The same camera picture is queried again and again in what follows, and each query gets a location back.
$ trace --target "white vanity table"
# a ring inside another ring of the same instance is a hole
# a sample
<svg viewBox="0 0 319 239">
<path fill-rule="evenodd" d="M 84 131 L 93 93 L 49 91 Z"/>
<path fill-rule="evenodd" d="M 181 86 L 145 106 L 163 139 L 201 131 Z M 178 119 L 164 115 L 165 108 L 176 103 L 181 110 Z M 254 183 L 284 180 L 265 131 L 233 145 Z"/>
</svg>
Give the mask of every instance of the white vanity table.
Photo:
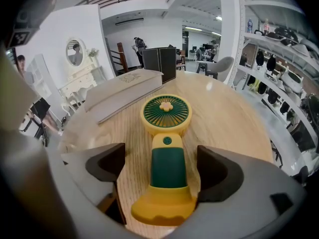
<svg viewBox="0 0 319 239">
<path fill-rule="evenodd" d="M 97 59 L 89 57 L 85 50 L 85 45 L 79 38 L 72 37 L 68 40 L 66 45 L 66 60 L 69 76 L 67 83 L 59 89 L 60 94 L 65 100 L 65 103 L 61 105 L 62 108 L 68 105 L 75 110 L 70 103 L 71 98 L 81 104 L 83 100 L 79 94 L 81 89 L 95 87 L 106 80 Z"/>
<path fill-rule="evenodd" d="M 67 84 L 60 88 L 60 92 L 65 97 L 69 97 L 72 93 L 78 93 L 81 88 L 95 87 L 105 80 L 101 67 L 95 68 L 92 64 L 70 75 Z"/>
</svg>

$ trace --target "yellow and green fan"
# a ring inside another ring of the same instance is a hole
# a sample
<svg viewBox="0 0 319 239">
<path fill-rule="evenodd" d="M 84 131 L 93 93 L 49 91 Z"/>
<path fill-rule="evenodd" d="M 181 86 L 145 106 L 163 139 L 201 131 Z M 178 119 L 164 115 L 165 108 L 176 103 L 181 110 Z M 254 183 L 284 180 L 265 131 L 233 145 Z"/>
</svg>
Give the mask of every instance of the yellow and green fan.
<svg viewBox="0 0 319 239">
<path fill-rule="evenodd" d="M 178 226 L 189 217 L 196 203 L 186 180 L 180 134 L 190 123 L 189 103 L 176 95 L 159 95 L 141 109 L 142 122 L 152 142 L 151 182 L 147 192 L 131 209 L 140 222 L 158 226 Z"/>
</svg>

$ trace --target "book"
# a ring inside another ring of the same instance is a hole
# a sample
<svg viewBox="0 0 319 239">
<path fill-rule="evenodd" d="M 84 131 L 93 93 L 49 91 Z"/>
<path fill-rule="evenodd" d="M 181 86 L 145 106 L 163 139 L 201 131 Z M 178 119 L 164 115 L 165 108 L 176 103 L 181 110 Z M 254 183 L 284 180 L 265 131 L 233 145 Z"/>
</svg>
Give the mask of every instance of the book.
<svg viewBox="0 0 319 239">
<path fill-rule="evenodd" d="M 96 123 L 102 123 L 161 88 L 162 75 L 163 73 L 157 71 L 136 69 L 110 79 L 88 90 L 84 109 Z"/>
</svg>

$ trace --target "gray chair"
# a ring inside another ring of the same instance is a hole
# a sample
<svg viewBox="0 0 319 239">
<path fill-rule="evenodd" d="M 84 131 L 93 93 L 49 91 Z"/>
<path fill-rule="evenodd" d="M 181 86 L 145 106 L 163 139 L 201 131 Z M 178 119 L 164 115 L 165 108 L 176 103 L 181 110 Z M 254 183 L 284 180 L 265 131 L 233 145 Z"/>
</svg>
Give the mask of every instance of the gray chair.
<svg viewBox="0 0 319 239">
<path fill-rule="evenodd" d="M 202 66 L 205 67 L 205 75 L 209 76 L 212 75 L 214 79 L 217 79 L 218 81 L 225 81 L 227 78 L 227 75 L 234 63 L 234 58 L 232 57 L 224 57 L 217 63 L 214 62 L 200 62 L 197 67 L 197 73 L 199 73 L 200 68 Z"/>
</svg>

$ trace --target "desk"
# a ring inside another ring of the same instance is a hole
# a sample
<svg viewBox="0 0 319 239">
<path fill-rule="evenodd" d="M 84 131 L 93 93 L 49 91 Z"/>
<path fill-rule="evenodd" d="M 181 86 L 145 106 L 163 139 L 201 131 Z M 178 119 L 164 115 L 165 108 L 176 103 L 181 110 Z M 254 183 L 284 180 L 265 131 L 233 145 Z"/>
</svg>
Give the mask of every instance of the desk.
<svg viewBox="0 0 319 239">
<path fill-rule="evenodd" d="M 269 137 L 254 109 L 233 89 L 204 75 L 177 71 L 176 78 L 163 88 L 100 125 L 80 107 L 65 128 L 60 151 L 124 142 L 126 160 L 118 178 L 118 191 L 126 228 L 148 238 L 161 238 L 172 229 L 145 225 L 131 216 L 131 205 L 145 193 L 150 182 L 152 137 L 142 125 L 140 109 L 146 99 L 158 94 L 179 95 L 192 106 L 193 116 L 182 137 L 192 195 L 196 196 L 200 190 L 196 169 L 196 150 L 200 144 L 273 162 Z"/>
<path fill-rule="evenodd" d="M 208 56 L 208 55 L 202 55 L 202 58 L 204 58 L 204 59 L 210 59 L 210 56 Z"/>
<path fill-rule="evenodd" d="M 196 53 L 188 52 L 188 59 L 189 60 L 196 60 Z"/>
</svg>

